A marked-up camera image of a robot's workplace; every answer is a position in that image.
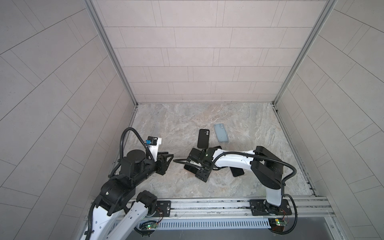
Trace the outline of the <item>black phone case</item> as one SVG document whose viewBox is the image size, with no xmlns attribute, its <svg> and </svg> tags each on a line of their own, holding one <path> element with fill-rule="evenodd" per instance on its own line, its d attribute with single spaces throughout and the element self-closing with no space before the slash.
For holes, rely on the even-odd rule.
<svg viewBox="0 0 384 240">
<path fill-rule="evenodd" d="M 198 135 L 197 147 L 199 149 L 207 149 L 209 147 L 209 139 L 210 139 L 210 130 L 200 129 L 199 135 Z"/>
</svg>

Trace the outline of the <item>purple phone black screen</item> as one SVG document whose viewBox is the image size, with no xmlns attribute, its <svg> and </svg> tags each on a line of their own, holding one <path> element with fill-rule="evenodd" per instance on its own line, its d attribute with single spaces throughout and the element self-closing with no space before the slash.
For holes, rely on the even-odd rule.
<svg viewBox="0 0 384 240">
<path fill-rule="evenodd" d="M 193 165 L 184 165 L 184 169 L 191 172 L 194 175 L 200 170 L 200 168 L 194 167 Z"/>
</svg>

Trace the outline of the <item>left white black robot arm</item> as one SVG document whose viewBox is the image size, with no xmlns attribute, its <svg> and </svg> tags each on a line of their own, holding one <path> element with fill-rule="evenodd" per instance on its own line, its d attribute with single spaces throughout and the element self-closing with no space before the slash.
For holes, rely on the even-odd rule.
<svg viewBox="0 0 384 240">
<path fill-rule="evenodd" d="M 142 150 L 130 151 L 119 162 L 120 174 L 113 174 L 92 202 L 81 238 L 125 240 L 132 231 L 152 234 L 170 216 L 171 202 L 158 201 L 149 191 L 136 194 L 136 187 L 154 173 L 164 175 L 173 158 L 168 152 L 151 157 Z"/>
</svg>

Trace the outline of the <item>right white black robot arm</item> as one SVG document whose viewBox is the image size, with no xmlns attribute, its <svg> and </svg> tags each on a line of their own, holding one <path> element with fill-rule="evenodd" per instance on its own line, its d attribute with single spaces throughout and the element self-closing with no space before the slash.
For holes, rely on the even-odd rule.
<svg viewBox="0 0 384 240">
<path fill-rule="evenodd" d="M 279 215 L 282 212 L 285 182 L 296 175 L 292 165 L 283 162 L 266 148 L 258 146 L 254 151 L 224 151 L 221 147 L 198 150 L 193 148 L 184 169 L 207 182 L 214 169 L 229 167 L 234 177 L 242 176 L 245 170 L 255 174 L 266 187 L 266 200 L 260 212 Z"/>
</svg>

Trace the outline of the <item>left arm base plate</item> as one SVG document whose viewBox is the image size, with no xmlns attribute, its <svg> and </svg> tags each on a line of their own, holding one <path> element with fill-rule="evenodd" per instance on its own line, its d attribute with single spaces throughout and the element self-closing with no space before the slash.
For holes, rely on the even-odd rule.
<svg viewBox="0 0 384 240">
<path fill-rule="evenodd" d="M 171 201 L 157 201 L 155 212 L 149 215 L 149 217 L 169 217 L 171 211 L 171 203 Z"/>
</svg>

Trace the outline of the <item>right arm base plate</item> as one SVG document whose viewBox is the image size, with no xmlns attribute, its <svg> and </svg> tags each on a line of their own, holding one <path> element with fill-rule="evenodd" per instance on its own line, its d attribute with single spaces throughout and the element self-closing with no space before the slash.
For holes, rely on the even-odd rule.
<svg viewBox="0 0 384 240">
<path fill-rule="evenodd" d="M 289 201 L 286 199 L 282 199 L 280 206 L 269 204 L 267 200 L 250 200 L 250 210 L 253 216 L 292 215 Z"/>
</svg>

